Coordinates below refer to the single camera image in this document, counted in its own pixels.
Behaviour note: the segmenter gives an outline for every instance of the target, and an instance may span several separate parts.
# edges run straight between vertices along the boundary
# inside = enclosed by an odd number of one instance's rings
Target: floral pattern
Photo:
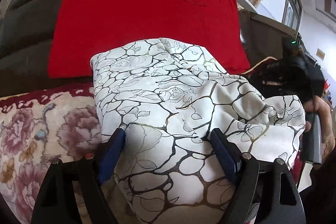
[[[3,135],[1,146],[5,155],[16,155],[26,147],[26,139],[30,137],[34,126],[32,120],[31,109],[19,109],[10,124],[6,126],[1,124],[1,135]]]
[[[57,136],[68,155],[79,160],[88,152],[94,152],[101,143],[100,124],[93,106],[75,108],[64,116],[65,123]]]
[[[91,65],[102,140],[126,132],[115,182],[142,223],[219,221],[235,187],[209,142],[213,128],[259,160],[294,162],[305,128],[299,99],[264,99],[204,47],[147,39]]]
[[[16,177],[16,209],[20,219],[30,222],[33,214],[35,201],[42,185],[48,165],[26,163],[20,166]]]
[[[72,84],[0,100],[0,193],[31,221],[50,161],[80,159],[101,143],[93,85]]]

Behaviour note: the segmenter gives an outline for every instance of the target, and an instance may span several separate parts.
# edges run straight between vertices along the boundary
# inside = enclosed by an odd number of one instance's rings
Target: window
[[[302,5],[300,0],[286,0],[282,23],[297,31],[300,25],[301,14]]]

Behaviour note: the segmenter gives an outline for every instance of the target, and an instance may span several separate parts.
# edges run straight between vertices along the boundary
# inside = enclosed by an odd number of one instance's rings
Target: black vein pattern
[[[234,192],[210,145],[219,127],[259,160],[294,162],[305,114],[297,96],[264,99],[200,46],[169,38],[92,57],[103,141],[127,134],[115,181],[142,223],[215,224]]]

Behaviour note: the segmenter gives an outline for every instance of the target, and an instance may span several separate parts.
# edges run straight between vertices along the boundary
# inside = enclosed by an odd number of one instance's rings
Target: black object
[[[300,141],[300,160],[311,164],[322,164],[321,123],[317,113],[307,113],[306,121],[311,129],[304,133]]]
[[[312,64],[292,38],[283,37],[283,58],[261,65],[248,80],[265,98],[297,95],[301,103],[322,96],[324,77],[320,66]]]
[[[210,142],[227,178],[233,178],[232,182],[236,184],[236,193],[219,224],[245,223],[252,201],[258,197],[256,224],[306,223],[300,195],[281,158],[266,162],[257,160],[250,153],[241,153],[219,128],[212,130]]]
[[[34,206],[31,224],[82,224],[72,181],[79,181],[92,223],[118,224],[101,191],[102,180],[112,174],[125,144],[126,134],[117,129],[103,144],[100,155],[62,163],[56,160],[48,169]]]
[[[99,177],[109,178],[124,142],[125,132],[117,129],[101,155],[53,163],[38,194],[31,224],[82,224],[73,180],[79,180],[92,223],[117,224],[100,189]],[[256,201],[260,206],[255,223],[306,223],[300,196],[282,159],[258,161],[250,153],[241,153],[218,128],[211,132],[210,142],[227,178],[236,185],[235,195],[218,224],[244,224],[251,204]]]

